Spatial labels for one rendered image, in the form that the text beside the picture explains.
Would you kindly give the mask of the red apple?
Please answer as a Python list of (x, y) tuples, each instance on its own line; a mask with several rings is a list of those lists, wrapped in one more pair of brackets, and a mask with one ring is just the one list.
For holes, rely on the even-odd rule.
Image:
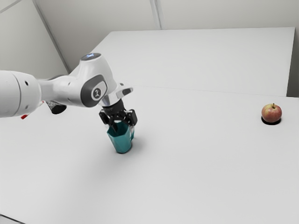
[(268, 123), (274, 123), (281, 119), (282, 109), (275, 103), (267, 104), (262, 108), (262, 118)]

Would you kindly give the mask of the teal faceted mug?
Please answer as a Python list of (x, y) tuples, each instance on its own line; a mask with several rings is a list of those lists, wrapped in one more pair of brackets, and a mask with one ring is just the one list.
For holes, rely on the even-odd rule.
[(107, 134), (119, 154), (124, 154), (131, 149), (131, 142), (134, 138), (135, 128), (124, 122), (118, 123), (118, 132), (115, 133), (111, 127), (107, 130)]

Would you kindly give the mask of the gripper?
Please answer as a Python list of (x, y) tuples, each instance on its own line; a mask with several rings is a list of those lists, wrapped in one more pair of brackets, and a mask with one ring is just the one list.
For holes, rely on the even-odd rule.
[(135, 126), (138, 122), (135, 110), (126, 110), (122, 99), (111, 106), (103, 106), (99, 116), (105, 125), (109, 125), (115, 133), (118, 132), (119, 121), (129, 126)]

